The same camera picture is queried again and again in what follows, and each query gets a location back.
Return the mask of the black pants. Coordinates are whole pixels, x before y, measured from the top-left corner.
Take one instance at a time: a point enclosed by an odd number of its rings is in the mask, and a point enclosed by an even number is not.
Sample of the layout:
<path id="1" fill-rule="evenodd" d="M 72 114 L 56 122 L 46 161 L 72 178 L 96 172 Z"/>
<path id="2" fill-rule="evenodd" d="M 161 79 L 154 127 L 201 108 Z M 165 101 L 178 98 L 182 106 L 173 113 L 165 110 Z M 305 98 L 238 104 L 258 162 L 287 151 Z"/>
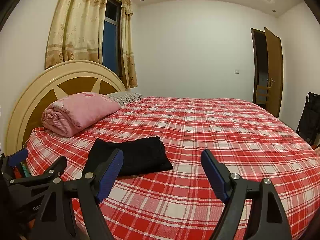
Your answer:
<path id="1" fill-rule="evenodd" d="M 120 149 L 124 156 L 118 174 L 120 178 L 173 169 L 167 158 L 165 146 L 158 136 L 121 143 L 107 142 L 98 138 L 90 149 L 82 174 L 93 172 L 100 163 L 108 160 L 115 149 Z"/>

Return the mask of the pink folded quilt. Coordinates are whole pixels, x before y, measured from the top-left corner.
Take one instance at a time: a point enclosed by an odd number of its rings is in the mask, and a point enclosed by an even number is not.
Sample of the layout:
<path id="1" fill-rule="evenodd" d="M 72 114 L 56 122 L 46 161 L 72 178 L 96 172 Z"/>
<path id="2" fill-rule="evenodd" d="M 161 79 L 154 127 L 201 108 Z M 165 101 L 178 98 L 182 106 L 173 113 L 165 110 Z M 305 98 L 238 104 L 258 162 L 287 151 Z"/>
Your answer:
<path id="1" fill-rule="evenodd" d="M 116 101 L 92 92 L 82 92 L 51 103 L 42 113 L 43 127 L 70 138 L 104 117 L 120 110 Z"/>

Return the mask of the red plaid bed sheet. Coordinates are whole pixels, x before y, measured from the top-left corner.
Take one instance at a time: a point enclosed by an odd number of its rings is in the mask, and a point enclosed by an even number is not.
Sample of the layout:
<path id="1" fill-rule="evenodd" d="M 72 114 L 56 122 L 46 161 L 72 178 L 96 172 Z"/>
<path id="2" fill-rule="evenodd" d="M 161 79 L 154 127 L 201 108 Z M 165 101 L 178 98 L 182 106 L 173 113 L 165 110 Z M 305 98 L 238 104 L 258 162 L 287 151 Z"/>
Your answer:
<path id="1" fill-rule="evenodd" d="M 64 155 L 63 179 L 77 179 L 95 139 L 120 143 L 153 136 L 163 142 L 173 168 L 115 182 L 100 206 L 115 239 L 208 239 L 224 205 L 201 166 L 205 149 L 245 179 L 271 179 L 293 239 L 319 208 L 317 153 L 279 119 L 239 99 L 147 97 L 71 138 L 36 128 L 27 142 L 27 164 L 38 175 Z"/>

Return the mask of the cream wooden headboard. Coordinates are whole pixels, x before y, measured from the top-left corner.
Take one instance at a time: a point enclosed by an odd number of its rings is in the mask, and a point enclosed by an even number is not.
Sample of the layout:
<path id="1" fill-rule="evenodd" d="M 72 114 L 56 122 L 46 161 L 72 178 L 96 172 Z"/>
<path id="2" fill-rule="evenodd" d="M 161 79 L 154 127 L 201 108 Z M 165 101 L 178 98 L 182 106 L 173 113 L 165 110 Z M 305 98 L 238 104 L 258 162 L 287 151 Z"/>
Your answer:
<path id="1" fill-rule="evenodd" d="M 114 72 L 93 61 L 72 60 L 50 67 L 17 100 L 8 121 L 4 153 L 11 155 L 24 147 L 31 131 L 41 126 L 42 113 L 52 102 L 81 92 L 106 95 L 124 90 Z"/>

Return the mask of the black folded stroller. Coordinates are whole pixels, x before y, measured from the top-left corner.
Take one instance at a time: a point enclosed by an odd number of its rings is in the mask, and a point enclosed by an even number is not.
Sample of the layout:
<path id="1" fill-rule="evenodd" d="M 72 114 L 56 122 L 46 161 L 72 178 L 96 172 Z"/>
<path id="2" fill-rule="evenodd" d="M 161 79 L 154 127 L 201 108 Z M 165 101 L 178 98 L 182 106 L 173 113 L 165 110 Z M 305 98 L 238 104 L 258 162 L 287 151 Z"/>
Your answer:
<path id="1" fill-rule="evenodd" d="M 309 145 L 313 145 L 319 134 L 319 95 L 308 92 L 296 133 Z"/>

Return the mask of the wooden chair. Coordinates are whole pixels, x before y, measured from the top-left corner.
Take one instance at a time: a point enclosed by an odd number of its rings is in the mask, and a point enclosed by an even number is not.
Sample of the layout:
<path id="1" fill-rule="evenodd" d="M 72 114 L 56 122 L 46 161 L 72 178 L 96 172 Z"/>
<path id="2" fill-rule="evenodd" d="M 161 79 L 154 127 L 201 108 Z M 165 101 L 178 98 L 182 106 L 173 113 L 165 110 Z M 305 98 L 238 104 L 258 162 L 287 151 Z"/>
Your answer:
<path id="1" fill-rule="evenodd" d="M 262 107 L 263 109 L 267 108 L 267 103 L 269 102 L 271 87 L 257 85 L 256 94 L 255 94 L 255 104 Z"/>

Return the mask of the striped grey pillow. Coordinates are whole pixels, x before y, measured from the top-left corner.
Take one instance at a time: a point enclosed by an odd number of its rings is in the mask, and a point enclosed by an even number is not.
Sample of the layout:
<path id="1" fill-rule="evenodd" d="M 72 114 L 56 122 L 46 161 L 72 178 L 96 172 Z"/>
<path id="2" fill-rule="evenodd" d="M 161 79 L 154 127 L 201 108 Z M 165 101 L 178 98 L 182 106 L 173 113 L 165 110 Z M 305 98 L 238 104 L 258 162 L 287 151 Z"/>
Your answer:
<path id="1" fill-rule="evenodd" d="M 107 98 L 117 102 L 120 106 L 125 106 L 144 98 L 136 92 L 114 92 L 106 95 Z"/>

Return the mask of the beige patterned left curtain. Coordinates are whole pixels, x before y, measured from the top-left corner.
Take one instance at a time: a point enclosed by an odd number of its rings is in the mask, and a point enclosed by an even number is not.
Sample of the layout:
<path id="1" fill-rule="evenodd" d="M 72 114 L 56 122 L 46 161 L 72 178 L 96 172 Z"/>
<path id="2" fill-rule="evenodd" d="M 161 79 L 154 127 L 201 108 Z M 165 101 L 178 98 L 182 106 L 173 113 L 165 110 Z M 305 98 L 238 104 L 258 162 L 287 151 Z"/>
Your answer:
<path id="1" fill-rule="evenodd" d="M 103 62 L 107 0 L 59 0 L 49 32 L 45 68 L 70 60 Z"/>

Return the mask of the beige patterned curtain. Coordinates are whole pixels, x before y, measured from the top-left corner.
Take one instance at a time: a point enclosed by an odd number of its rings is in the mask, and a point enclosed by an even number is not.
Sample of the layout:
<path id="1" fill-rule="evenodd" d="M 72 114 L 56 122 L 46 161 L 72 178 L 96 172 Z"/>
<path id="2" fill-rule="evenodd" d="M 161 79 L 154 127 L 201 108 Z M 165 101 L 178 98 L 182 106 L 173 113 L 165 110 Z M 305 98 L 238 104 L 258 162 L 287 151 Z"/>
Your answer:
<path id="1" fill-rule="evenodd" d="M 45 68 L 70 60 L 103 62 L 107 0 L 59 0 L 49 32 Z"/>
<path id="2" fill-rule="evenodd" d="M 131 18 L 133 16 L 131 0 L 121 0 L 120 44 L 122 82 L 126 90 L 137 87 L 135 59 L 132 49 Z"/>

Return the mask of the beige patterned right curtain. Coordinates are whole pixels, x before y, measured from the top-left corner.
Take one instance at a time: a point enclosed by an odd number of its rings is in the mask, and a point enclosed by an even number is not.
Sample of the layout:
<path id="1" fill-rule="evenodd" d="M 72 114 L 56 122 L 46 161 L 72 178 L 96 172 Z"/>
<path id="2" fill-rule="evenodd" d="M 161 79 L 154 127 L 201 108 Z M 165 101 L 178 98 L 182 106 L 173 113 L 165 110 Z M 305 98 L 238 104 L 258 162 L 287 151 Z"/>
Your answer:
<path id="1" fill-rule="evenodd" d="M 133 16 L 131 0 L 121 0 L 120 44 L 122 82 L 126 90 L 137 87 L 135 59 L 132 49 L 131 18 Z"/>

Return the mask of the window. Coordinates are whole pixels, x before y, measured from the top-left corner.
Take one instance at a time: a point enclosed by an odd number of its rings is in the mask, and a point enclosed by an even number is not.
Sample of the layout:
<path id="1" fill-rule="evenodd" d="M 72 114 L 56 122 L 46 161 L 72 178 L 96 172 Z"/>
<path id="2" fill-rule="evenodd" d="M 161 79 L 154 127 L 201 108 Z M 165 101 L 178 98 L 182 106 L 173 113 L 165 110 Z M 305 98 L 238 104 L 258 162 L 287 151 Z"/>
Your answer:
<path id="1" fill-rule="evenodd" d="M 107 0 L 103 32 L 103 65 L 122 77 L 120 51 L 120 13 L 118 0 Z"/>

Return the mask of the brown wooden door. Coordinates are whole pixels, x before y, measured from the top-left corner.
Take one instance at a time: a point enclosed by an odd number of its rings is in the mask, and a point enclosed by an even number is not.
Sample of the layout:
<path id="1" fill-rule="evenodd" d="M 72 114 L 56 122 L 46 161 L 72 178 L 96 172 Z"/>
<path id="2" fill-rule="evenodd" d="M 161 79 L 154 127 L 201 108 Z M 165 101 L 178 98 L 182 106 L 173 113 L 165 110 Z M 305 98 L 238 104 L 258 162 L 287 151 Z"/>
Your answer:
<path id="1" fill-rule="evenodd" d="M 281 40 L 264 28 L 268 55 L 268 97 L 266 110 L 278 118 L 283 94 L 283 51 Z"/>

